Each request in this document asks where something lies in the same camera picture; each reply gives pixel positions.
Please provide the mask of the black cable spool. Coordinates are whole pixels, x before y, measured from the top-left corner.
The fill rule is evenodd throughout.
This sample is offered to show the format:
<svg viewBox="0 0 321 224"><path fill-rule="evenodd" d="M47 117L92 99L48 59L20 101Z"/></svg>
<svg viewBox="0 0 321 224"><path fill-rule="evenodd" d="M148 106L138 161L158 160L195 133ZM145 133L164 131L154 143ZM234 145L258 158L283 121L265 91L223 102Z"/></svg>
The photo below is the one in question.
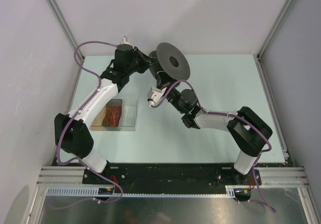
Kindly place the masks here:
<svg viewBox="0 0 321 224"><path fill-rule="evenodd" d="M190 66L184 54L170 43L158 44L156 50L148 55L154 60L150 72L156 78L157 72L166 72L172 79L188 80L190 77Z"/></svg>

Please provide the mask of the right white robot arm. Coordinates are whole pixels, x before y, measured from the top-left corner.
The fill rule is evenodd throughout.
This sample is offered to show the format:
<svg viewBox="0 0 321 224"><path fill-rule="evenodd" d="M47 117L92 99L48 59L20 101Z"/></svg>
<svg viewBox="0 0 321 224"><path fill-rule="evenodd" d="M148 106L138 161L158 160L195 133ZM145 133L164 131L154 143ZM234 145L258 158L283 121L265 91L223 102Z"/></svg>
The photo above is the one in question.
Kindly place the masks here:
<svg viewBox="0 0 321 224"><path fill-rule="evenodd" d="M244 184L260 155L271 150L269 138L272 129L251 108L243 106L238 111L210 111L203 108L192 87L178 91L182 82L174 80L164 71L154 74L157 87L149 97L150 106L159 107L167 100L180 114L187 128L216 129L229 132L240 149L231 175L236 184Z"/></svg>

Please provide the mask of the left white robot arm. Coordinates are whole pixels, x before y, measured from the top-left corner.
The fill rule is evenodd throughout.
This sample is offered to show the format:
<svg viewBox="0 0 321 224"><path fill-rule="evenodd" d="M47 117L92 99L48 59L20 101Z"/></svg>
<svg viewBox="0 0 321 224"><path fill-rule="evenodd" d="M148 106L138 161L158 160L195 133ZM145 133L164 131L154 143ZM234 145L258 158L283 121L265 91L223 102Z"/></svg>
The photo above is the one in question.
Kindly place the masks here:
<svg viewBox="0 0 321 224"><path fill-rule="evenodd" d="M153 64L154 60L137 47L119 44L114 59L101 74L83 68L97 77L98 82L78 107L65 115L57 114L54 119L56 157L60 165L70 163L61 161L60 152L64 151L94 171L93 177L99 183L104 184L110 180L111 172L106 168L108 161L95 150L89 129L102 108L129 82L130 76L136 72L145 73Z"/></svg>

